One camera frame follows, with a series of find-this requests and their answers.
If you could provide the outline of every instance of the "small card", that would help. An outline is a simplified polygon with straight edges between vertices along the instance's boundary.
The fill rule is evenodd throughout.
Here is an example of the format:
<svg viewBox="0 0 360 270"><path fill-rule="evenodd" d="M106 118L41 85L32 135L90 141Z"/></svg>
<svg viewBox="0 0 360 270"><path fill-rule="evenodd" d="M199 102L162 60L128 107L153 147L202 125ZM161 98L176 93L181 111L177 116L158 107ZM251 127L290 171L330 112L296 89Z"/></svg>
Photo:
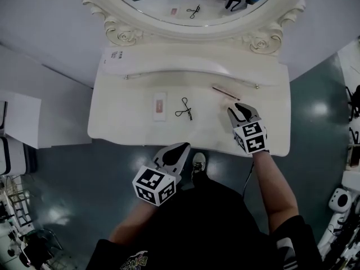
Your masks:
<svg viewBox="0 0 360 270"><path fill-rule="evenodd" d="M166 93L160 92L154 94L154 101L152 107L152 117L154 121L166 121L166 100Z"/></svg>
<svg viewBox="0 0 360 270"><path fill-rule="evenodd" d="M180 12L180 7L179 6L171 6L170 9L170 16L176 18L178 16Z"/></svg>

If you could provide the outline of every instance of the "mirror frame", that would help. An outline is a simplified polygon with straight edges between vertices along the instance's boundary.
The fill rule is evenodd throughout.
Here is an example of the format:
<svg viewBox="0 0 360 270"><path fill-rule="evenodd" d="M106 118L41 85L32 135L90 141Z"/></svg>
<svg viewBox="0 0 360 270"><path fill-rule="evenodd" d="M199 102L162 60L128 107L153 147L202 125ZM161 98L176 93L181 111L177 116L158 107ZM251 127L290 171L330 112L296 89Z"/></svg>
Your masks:
<svg viewBox="0 0 360 270"><path fill-rule="evenodd" d="M83 4L92 5L93 14L104 15L107 37L120 46L133 45L144 35L195 43L240 39L242 48L262 54L279 49L284 22L295 21L296 14L305 9L304 0L267 0L237 20L210 26L184 26L153 18L123 0L83 0Z"/></svg>

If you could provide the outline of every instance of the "foot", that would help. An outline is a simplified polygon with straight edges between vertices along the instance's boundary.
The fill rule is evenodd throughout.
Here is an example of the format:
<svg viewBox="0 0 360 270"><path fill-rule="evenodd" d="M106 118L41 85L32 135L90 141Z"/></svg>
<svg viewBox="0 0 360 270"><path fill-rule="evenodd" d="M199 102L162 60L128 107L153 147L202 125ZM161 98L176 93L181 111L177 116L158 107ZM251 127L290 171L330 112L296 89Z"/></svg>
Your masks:
<svg viewBox="0 0 360 270"><path fill-rule="evenodd" d="M192 173L191 173L191 179L194 173L204 171L205 170L205 164L206 164L206 158L203 153L196 153L195 156L192 159Z"/></svg>

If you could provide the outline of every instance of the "floor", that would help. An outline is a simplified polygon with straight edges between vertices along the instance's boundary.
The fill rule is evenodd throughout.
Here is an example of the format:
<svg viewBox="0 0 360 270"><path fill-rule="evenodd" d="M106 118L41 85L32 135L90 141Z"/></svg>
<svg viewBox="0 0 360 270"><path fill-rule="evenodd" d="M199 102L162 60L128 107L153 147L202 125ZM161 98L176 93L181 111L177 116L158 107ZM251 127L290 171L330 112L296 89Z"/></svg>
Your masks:
<svg viewBox="0 0 360 270"><path fill-rule="evenodd" d="M341 182L349 137L339 57L332 56L290 85L291 150L287 157L275 160L296 194L301 215L319 241L332 216L327 203ZM37 223L55 231L63 247L77 258L80 269L87 264L97 240L107 238L137 202L132 179L158 149L94 140L91 145L37 151L34 180L25 177L35 196L31 201L33 215ZM251 160L212 151L205 155L209 176L242 192ZM188 163L184 187L191 187L190 170ZM260 229L267 232L254 177L246 189L245 202Z"/></svg>

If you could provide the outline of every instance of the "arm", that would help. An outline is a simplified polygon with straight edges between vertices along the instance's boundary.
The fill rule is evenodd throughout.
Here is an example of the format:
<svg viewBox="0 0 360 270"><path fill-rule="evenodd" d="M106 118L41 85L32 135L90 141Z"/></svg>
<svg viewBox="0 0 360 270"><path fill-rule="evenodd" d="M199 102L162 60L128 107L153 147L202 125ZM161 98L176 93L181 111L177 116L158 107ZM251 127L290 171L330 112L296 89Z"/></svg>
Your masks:
<svg viewBox="0 0 360 270"><path fill-rule="evenodd" d="M271 155L266 151L253 154L269 230L273 233L283 222L299 215L296 198Z"/></svg>
<svg viewBox="0 0 360 270"><path fill-rule="evenodd" d="M140 201L128 217L112 232L109 240L116 244L129 245L144 228L158 207Z"/></svg>

